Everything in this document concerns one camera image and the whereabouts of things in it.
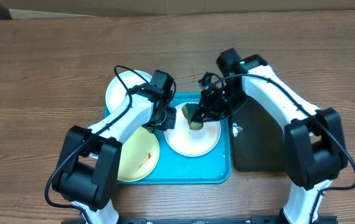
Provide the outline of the green yellow sponge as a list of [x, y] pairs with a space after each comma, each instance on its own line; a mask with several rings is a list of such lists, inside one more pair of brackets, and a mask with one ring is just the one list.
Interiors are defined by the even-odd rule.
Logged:
[[195, 121], [198, 112], [198, 104], [186, 103], [181, 109], [183, 116], [187, 119], [190, 130], [198, 131], [204, 126], [204, 123]]

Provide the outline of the yellow plate with ketchup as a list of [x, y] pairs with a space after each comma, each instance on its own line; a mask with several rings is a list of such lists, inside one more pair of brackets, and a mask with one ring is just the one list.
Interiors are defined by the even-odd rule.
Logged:
[[140, 127], [122, 147], [117, 180], [136, 182], [144, 179], [155, 169], [159, 154], [156, 136]]

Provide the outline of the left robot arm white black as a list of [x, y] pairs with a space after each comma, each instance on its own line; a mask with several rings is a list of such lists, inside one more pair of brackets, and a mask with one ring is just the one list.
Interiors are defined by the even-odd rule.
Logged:
[[140, 127], [173, 129], [176, 109], [168, 99], [143, 91], [128, 94], [106, 118], [89, 128], [73, 126], [66, 134], [56, 168], [45, 186], [45, 200], [53, 189], [78, 210], [82, 223], [118, 223], [112, 195], [117, 185], [122, 145]]

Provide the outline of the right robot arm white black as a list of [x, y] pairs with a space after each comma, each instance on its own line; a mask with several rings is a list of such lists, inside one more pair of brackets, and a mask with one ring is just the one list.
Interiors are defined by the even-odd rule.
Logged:
[[325, 192], [348, 164], [341, 119], [332, 108], [307, 102], [284, 84], [272, 67], [255, 54], [241, 58], [234, 49], [222, 52], [216, 81], [207, 72], [199, 80], [203, 90], [196, 109], [184, 115], [190, 126], [232, 116], [251, 98], [278, 123], [283, 132], [285, 171], [292, 181], [287, 203], [275, 223], [337, 223], [321, 217], [318, 209]]

